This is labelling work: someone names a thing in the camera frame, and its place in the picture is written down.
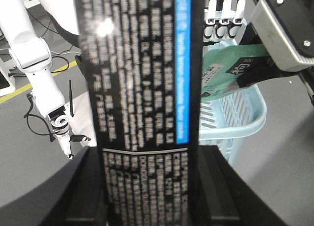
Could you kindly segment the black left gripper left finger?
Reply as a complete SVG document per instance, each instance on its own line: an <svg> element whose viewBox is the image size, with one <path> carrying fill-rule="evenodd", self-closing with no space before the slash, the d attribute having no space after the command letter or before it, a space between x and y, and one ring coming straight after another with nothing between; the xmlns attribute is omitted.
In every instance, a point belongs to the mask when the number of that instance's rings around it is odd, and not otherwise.
<svg viewBox="0 0 314 226"><path fill-rule="evenodd" d="M104 200L99 152L87 149L69 187L42 226L105 226L107 206Z"/></svg>

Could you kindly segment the white robot hand holding basket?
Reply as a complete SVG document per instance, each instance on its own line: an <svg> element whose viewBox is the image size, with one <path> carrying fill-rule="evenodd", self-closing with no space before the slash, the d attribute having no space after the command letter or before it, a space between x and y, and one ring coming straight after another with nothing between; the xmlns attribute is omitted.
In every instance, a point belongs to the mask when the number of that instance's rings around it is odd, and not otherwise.
<svg viewBox="0 0 314 226"><path fill-rule="evenodd" d="M208 0L204 9L203 42L233 40L245 24L245 3L246 0L236 0L236 8L232 10L232 0Z"/></svg>

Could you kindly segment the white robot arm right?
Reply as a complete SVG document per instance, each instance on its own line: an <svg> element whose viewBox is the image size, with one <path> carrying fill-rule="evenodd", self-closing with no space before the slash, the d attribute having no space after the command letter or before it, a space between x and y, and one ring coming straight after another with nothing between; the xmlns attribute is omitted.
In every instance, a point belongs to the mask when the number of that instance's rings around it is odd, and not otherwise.
<svg viewBox="0 0 314 226"><path fill-rule="evenodd" d="M38 0L54 20L58 33L73 45L78 43L74 0ZM284 62L275 45L266 39L270 55L283 71L296 72L314 63L314 26L310 17L314 14L314 0L265 0L271 8L269 20L275 20L279 43L286 46L290 62ZM223 2L219 25L226 28L226 37L234 36L234 27L243 21L245 0L237 0L235 15L231 16L232 0L209 0L206 24L218 28L218 4ZM46 42L38 37L30 22L23 0L0 0L0 28L10 45L10 54L18 68L25 73L43 70L51 61Z"/></svg>

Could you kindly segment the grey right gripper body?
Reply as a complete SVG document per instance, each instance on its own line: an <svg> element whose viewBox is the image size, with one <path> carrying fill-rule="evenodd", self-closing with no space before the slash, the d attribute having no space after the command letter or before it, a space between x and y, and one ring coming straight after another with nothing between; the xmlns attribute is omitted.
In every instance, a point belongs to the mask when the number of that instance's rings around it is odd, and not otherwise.
<svg viewBox="0 0 314 226"><path fill-rule="evenodd" d="M314 0L253 0L251 23L282 71L314 65Z"/></svg>

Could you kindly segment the white robot hand open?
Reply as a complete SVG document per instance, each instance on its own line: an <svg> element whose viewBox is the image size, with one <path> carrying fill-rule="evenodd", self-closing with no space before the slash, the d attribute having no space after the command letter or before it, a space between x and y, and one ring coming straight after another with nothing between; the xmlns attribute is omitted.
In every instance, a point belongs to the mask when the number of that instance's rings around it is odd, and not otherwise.
<svg viewBox="0 0 314 226"><path fill-rule="evenodd" d="M51 122L53 136L58 140L58 143L63 153L70 159L73 159L70 142L91 141L91 138L81 134L69 135L70 125L69 117L65 113L65 107L62 106L48 114Z"/></svg>

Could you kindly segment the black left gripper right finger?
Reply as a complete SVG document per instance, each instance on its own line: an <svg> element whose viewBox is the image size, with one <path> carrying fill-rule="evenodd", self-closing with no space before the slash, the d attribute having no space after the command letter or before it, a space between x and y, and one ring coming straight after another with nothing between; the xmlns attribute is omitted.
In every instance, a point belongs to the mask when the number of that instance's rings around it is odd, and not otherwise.
<svg viewBox="0 0 314 226"><path fill-rule="evenodd" d="M195 226L284 226L242 180L217 146L198 147Z"/></svg>

